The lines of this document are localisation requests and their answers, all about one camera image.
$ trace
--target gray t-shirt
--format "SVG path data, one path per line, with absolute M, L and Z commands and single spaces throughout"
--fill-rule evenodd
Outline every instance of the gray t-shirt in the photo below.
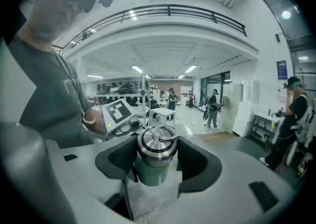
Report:
M 60 148 L 92 144 L 81 123 L 81 108 L 86 113 L 91 104 L 82 92 L 76 70 L 62 59 L 72 72 L 73 82 L 54 52 L 38 50 L 18 37 L 12 40 L 9 49 L 36 86 L 20 123 L 37 130 L 44 139 L 56 141 Z

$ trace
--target brown wall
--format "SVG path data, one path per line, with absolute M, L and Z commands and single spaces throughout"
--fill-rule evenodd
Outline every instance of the brown wall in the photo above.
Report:
M 171 87 L 174 89 L 175 94 L 178 95 L 179 101 L 181 101 L 181 86 L 191 86 L 193 88 L 193 81 L 180 81 L 180 80 L 166 80 L 166 81 L 159 81 L 154 80 L 153 84 L 158 86 L 158 89 L 161 91 L 167 91 Z

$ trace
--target round light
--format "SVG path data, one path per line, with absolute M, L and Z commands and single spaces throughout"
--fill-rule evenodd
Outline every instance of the round light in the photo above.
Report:
M 283 19 L 287 20 L 287 19 L 289 19 L 290 17 L 291 17 L 291 13 L 290 13 L 289 11 L 284 11 L 284 12 L 282 13 L 282 18 L 283 18 Z

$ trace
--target wooden floor mat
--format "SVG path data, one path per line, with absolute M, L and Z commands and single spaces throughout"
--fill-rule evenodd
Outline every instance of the wooden floor mat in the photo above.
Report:
M 225 140 L 229 138 L 234 138 L 236 135 L 231 134 L 229 132 L 218 132 L 213 134 L 199 134 L 198 135 L 203 141 L 210 142 L 216 140 Z

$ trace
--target black pants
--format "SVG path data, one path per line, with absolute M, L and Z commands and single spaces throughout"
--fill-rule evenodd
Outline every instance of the black pants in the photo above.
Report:
M 176 103 L 169 102 L 168 109 L 175 111 L 176 110 Z
M 295 140 L 295 133 L 287 139 L 280 139 L 279 137 L 277 138 L 276 144 L 274 145 L 271 154 L 265 158 L 265 161 L 267 164 L 269 164 L 268 167 L 270 169 L 275 170 L 279 166 L 286 151 Z

